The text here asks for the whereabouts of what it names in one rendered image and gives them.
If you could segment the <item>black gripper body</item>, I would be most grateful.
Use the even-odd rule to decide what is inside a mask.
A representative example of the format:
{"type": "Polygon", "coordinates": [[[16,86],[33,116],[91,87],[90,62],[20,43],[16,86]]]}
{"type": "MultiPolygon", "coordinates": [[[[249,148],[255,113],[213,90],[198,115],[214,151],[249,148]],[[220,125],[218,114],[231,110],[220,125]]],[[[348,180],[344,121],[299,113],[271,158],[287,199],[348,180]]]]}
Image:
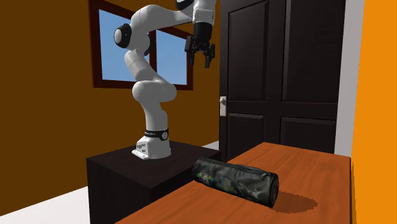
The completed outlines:
{"type": "Polygon", "coordinates": [[[193,51],[211,51],[209,41],[212,36],[212,25],[207,22],[196,22],[193,25],[193,51]]]}

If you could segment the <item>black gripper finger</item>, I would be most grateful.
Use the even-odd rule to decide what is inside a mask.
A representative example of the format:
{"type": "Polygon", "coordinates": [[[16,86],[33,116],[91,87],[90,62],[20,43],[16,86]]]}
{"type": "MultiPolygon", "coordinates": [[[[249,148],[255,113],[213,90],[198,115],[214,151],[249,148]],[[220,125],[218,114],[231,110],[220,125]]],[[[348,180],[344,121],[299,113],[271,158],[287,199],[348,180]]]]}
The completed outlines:
{"type": "Polygon", "coordinates": [[[196,47],[194,36],[188,36],[185,43],[185,52],[189,65],[194,65],[196,47]]]}
{"type": "Polygon", "coordinates": [[[205,68],[210,68],[210,63],[215,57],[215,44],[209,45],[208,49],[204,52],[205,68]]]}

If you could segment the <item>dark panelled door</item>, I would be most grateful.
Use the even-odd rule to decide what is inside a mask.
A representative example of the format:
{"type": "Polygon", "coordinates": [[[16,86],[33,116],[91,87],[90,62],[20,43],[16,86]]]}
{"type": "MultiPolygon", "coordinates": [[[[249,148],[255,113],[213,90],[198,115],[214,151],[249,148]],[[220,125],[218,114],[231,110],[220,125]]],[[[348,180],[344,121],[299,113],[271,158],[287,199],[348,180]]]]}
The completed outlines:
{"type": "Polygon", "coordinates": [[[219,150],[333,153],[346,0],[220,0],[219,150]]]}

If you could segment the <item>window with dark red frame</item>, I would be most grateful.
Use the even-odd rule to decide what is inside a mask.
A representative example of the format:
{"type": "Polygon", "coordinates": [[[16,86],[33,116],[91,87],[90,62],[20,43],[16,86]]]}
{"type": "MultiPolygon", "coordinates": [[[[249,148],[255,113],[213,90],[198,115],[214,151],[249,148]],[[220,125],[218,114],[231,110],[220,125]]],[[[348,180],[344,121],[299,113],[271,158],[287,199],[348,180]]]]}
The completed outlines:
{"type": "Polygon", "coordinates": [[[87,1],[95,88],[131,89],[145,80],[192,90],[193,66],[184,51],[190,33],[148,21],[160,7],[134,13],[107,0],[87,1]]]}

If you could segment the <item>dark patterned cylindrical pencil case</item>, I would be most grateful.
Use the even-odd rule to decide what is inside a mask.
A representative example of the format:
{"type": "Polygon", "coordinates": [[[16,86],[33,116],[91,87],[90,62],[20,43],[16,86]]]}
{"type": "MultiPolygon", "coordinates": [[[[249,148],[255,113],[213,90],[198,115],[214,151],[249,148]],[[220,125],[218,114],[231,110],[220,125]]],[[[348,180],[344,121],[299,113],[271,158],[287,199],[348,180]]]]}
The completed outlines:
{"type": "Polygon", "coordinates": [[[257,167],[199,158],[193,168],[194,180],[210,188],[273,207],[279,193],[276,173],[257,167]]]}

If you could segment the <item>dark robot stand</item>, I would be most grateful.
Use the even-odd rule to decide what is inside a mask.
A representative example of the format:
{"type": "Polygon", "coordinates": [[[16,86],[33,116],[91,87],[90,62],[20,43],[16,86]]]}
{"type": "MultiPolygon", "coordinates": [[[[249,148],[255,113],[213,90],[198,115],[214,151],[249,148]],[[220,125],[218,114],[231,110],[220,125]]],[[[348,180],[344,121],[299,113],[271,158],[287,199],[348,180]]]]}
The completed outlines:
{"type": "Polygon", "coordinates": [[[135,146],[88,157],[87,181],[90,224],[114,224],[193,180],[192,167],[200,157],[221,159],[221,152],[170,142],[171,155],[143,160],[135,146]]]}

